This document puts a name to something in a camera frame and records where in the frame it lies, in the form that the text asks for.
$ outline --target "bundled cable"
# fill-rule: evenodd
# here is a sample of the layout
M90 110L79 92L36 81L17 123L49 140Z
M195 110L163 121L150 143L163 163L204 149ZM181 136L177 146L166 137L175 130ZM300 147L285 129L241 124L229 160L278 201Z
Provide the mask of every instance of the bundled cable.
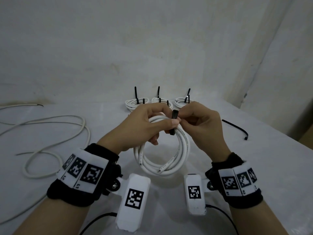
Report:
M5 107L2 107L0 108L0 110L3 110L3 109L6 109L6 108L11 108L11 107L17 107L17 106L42 106L42 105L39 105L39 104L21 104L21 105L12 105L12 106L5 106ZM60 117L76 117L76 118L79 118L82 120L81 123L76 123L76 122L66 122L66 121L45 121L45 120L48 120L48 119L52 119L52 118L60 118ZM88 137L87 137L87 140L86 140L86 143L84 145L84 148L86 148L90 142L90 136L91 136L91 133L90 133L90 130L89 128L86 126L86 120L83 118L83 117L80 117L80 116L77 116L77 115L59 115L59 116L52 116L52 117L47 117L47 118L41 118L41 119L35 119L35 120L28 120L28 121L25 121L25 122L22 122L22 123L19 123L19 124L12 124L12 123L6 123L6 122L0 122L2 124L6 124L6 125L11 125L10 128L8 128L7 130L3 131L0 133L0 136L5 134L6 132L9 132L10 130L18 127L18 126L22 126L22 125L29 125L29 124L44 124L44 123L65 123L65 124L76 124L76 125L80 125L80 129L79 131L72 135L71 137L67 138L67 139L64 139L62 141L59 141L59 142L56 142L56 143L53 143L51 145L48 145L48 146L45 146L43 147L42 149L39 149L39 150L34 150L33 152L23 152L23 153L19 153L17 155L22 155L22 154L31 154L31 156L28 158L28 160L26 161L26 163L24 164L23 168L22 168L22 173L23 175L26 177L26 178L30 178L30 179L40 179L40 178L45 178L45 177L50 177L50 176L53 176L57 173L58 169L53 171L53 172L49 172L47 174L30 174L27 170L28 166L30 165L30 163L32 162L32 160L39 154L39 153L45 153L45 154L50 154L52 156L54 156L55 158L57 158L57 160L59 161L59 164L60 164L60 167L63 165L63 160L62 158L54 153L54 152L51 152L51 151L47 151L46 149L52 147L52 146L56 146L56 145L59 145L61 143L64 143L64 142L67 142L73 138L75 138L76 136L78 136L79 134L82 133L82 131L84 129L87 130L87 133L88 133ZM35 201L32 205L30 205L29 207L27 207L26 209L24 209L23 211L21 211L20 213L6 219L5 221L0 221L0 224L3 224L5 222L8 222L16 217L18 217L19 215L25 213L26 211L28 211L30 208L32 208L33 206L35 206L39 201L41 201L43 198L45 198L45 195L43 195L40 199L38 199L37 201Z
M164 98L161 98L160 95L160 87L158 87L158 90L157 90L157 97L154 97L152 98L152 103L166 103L168 107L171 108L171 110L173 109L173 103L172 102L169 102L167 99L164 99Z
M132 112L135 110L140 104L149 103L149 98L137 98L137 88L135 87L135 99L125 101L125 105L127 109Z
M190 88L188 90L188 93L186 95L186 97L179 97L179 98L176 98L174 100L174 106L177 107L177 108L182 108L183 106L186 105L187 103L187 99L188 99L188 103L190 103L190 95L189 95L189 92L190 92Z
M163 119L168 119L168 117L157 115L149 118L149 122L158 122ZM136 162L146 173L157 176L171 175L181 169L181 167L187 161L190 152L189 138L180 125L178 125L175 129L175 134L179 141L178 150L176 154L164 165L155 164L144 155L143 150L145 143L139 147L134 148Z

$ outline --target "hand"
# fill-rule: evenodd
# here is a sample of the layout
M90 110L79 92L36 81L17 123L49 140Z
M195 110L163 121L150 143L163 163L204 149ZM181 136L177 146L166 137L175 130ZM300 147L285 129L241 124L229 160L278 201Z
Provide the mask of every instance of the hand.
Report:
M198 102L191 102L180 109L178 116L182 119L182 128L213 162L222 162L228 158L231 151L225 143L222 122L217 111Z
M149 118L163 112L171 118L172 110L165 103L151 103L139 105L115 129L103 136L97 144L119 154L150 141L158 145L159 132L176 128L180 119L165 119L150 123Z

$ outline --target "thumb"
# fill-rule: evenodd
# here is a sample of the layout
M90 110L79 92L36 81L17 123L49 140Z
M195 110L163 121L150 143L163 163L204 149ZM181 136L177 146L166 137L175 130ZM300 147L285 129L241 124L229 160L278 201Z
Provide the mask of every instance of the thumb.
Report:
M182 119L180 125L182 126L183 130L185 130L185 132L189 134L191 137L193 137L194 134L196 133L196 126L189 124L186 120Z
M179 120L178 119L165 119L165 120L160 120L155 123L151 123L153 126L153 133L156 134L160 131L163 130L170 130L172 128L176 128L179 125Z

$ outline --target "black and white square marker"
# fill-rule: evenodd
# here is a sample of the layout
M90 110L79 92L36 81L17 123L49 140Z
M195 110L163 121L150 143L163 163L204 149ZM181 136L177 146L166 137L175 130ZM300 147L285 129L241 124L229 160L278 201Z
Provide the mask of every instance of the black and white square marker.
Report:
M234 176L221 177L225 189L239 189Z
M143 192L135 189L129 189L125 206L134 209L140 209L143 199Z
M71 167L67 170L67 173L77 178L81 170L84 168L86 162L80 158L76 158Z
M96 185L102 171L103 168L88 164L83 174L81 175L80 180Z
M201 199L200 186L188 186L190 199Z
M63 164L62 168L64 170L67 169L67 167L71 164L71 162L73 161L73 159L75 158L76 156L74 154L72 154L67 160L66 162Z
M249 176L250 176L250 178L252 180L252 183L255 183L257 181L257 179L256 179L255 173L252 170L252 168L248 169L248 173L249 173Z
M237 178L238 178L238 182L240 183L241 188L251 185L251 181L249 179L247 172L237 174Z

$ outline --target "fingernail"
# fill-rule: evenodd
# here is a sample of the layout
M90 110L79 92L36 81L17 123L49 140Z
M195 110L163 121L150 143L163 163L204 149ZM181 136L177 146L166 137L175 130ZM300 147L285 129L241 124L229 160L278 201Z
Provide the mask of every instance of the fingernail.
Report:
M179 125L179 120L178 119L172 119L172 126L177 127Z

